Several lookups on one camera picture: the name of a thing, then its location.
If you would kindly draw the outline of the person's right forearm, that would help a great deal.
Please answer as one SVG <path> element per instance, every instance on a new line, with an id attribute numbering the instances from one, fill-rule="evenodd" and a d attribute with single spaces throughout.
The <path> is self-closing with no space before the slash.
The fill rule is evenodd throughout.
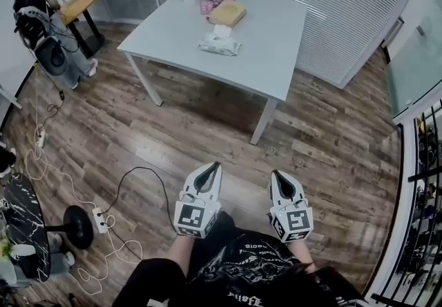
<path id="1" fill-rule="evenodd" d="M 314 273 L 316 271 L 316 265 L 305 240 L 291 241 L 287 244 L 287 247 L 296 259 L 306 265 L 306 271 L 308 273 Z"/>

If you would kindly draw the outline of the person's left forearm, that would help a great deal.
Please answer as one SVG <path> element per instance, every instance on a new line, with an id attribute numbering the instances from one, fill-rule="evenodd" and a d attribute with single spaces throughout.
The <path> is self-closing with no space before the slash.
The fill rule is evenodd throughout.
<path id="1" fill-rule="evenodd" d="M 189 271 L 194 243 L 195 237 L 178 235 L 166 254 L 166 258 L 174 261 L 182 269 L 182 272 L 185 275 L 187 275 Z"/>

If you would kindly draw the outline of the small white flower pot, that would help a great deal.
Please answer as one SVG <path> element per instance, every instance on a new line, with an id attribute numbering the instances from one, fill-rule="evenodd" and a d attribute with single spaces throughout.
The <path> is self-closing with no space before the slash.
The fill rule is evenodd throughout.
<path id="1" fill-rule="evenodd" d="M 34 246 L 29 244 L 14 244 L 7 237 L 0 236 L 0 258 L 16 259 L 31 256 L 36 253 Z"/>

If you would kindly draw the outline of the person's black printed T-shirt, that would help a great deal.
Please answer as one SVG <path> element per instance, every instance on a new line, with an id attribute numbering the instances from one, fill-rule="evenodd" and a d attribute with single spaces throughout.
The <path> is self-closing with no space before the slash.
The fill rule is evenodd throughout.
<path id="1" fill-rule="evenodd" d="M 221 212 L 195 238 L 188 274 L 170 259 L 144 259 L 112 307 L 360 307 L 362 295 L 332 267 L 306 271 L 287 244 L 236 227 Z"/>

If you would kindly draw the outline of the black marble table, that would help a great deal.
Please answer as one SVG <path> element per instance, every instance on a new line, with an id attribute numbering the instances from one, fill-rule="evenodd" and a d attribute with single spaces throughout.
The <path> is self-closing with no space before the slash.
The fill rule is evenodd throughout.
<path id="1" fill-rule="evenodd" d="M 35 253 L 18 258 L 17 263 L 24 268 L 24 275 L 39 282 L 50 277 L 52 264 L 48 233 L 63 232 L 69 242 L 80 250 L 86 250 L 93 241 L 93 225 L 86 211 L 79 206 L 69 206 L 64 212 L 63 224 L 45 224 L 37 194 L 27 176 L 11 176 L 3 190 L 6 201 L 6 233 L 13 244 L 25 244 L 35 249 Z"/>

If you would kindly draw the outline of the black metal railing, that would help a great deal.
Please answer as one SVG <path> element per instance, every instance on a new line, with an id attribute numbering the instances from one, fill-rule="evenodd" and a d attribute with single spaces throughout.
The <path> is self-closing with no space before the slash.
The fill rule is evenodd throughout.
<path id="1" fill-rule="evenodd" d="M 398 196 L 365 298 L 372 307 L 442 307 L 442 99 L 399 129 Z"/>

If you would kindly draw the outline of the round wooden table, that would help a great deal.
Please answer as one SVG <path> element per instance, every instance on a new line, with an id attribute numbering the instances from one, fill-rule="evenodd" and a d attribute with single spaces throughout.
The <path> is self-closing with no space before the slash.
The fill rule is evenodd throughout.
<path id="1" fill-rule="evenodd" d="M 98 30 L 95 22 L 88 12 L 88 8 L 96 0 L 70 0 L 68 3 L 63 3 L 61 6 L 61 20 L 64 25 L 72 32 L 74 38 L 76 38 L 79 47 L 86 58 L 93 57 L 96 52 L 104 45 L 105 37 Z M 78 31 L 75 22 L 79 20 L 79 16 L 83 15 L 86 22 L 91 29 L 93 36 L 83 38 Z"/>

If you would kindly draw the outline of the white tissue packet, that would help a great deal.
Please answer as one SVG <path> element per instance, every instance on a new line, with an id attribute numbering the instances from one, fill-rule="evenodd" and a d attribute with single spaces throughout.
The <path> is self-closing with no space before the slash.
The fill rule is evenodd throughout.
<path id="1" fill-rule="evenodd" d="M 205 52 L 236 56 L 242 44 L 231 36 L 232 28 L 226 25 L 215 25 L 212 32 L 206 33 L 198 42 L 198 49 Z"/>

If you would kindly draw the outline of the pink paperback book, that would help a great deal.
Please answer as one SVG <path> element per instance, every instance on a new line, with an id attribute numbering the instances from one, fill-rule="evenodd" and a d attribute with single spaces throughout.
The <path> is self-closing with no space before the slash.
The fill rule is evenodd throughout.
<path id="1" fill-rule="evenodd" d="M 200 13 L 201 15 L 208 17 L 219 6 L 224 8 L 235 2 L 235 0 L 200 0 Z"/>

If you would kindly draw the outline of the tan hardcover book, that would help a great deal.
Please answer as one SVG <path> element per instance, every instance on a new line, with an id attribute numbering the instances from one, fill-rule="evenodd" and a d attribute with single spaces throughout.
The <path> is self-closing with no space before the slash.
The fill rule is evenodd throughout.
<path id="1" fill-rule="evenodd" d="M 213 25 L 224 25 L 233 28 L 247 13 L 247 9 L 237 1 L 224 0 L 206 17 Z"/>

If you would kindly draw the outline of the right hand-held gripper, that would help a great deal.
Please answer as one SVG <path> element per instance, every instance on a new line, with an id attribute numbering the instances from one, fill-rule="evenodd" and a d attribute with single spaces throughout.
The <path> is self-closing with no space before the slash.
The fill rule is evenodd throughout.
<path id="1" fill-rule="evenodd" d="M 314 229 L 314 220 L 301 183 L 286 172 L 274 170 L 270 191 L 274 205 L 270 223 L 278 238 L 282 243 L 306 239 Z"/>

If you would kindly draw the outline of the light grey square table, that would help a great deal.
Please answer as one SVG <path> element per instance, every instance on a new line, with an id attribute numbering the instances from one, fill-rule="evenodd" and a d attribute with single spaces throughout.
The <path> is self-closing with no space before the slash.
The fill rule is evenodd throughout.
<path id="1" fill-rule="evenodd" d="M 141 58 L 181 68 L 266 97 L 252 144 L 257 144 L 272 113 L 287 98 L 296 67 L 307 6 L 292 0 L 236 0 L 247 10 L 231 33 L 242 45 L 237 56 L 198 50 L 213 25 L 198 4 L 167 0 L 118 46 L 156 106 L 162 99 L 140 70 Z"/>

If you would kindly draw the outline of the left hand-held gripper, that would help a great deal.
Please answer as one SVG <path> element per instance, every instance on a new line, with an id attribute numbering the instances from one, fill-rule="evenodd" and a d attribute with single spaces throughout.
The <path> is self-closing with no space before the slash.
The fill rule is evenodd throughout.
<path id="1" fill-rule="evenodd" d="M 188 175 L 175 203 L 173 227 L 179 235 L 204 239 L 218 218 L 222 183 L 219 161 L 200 166 Z"/>

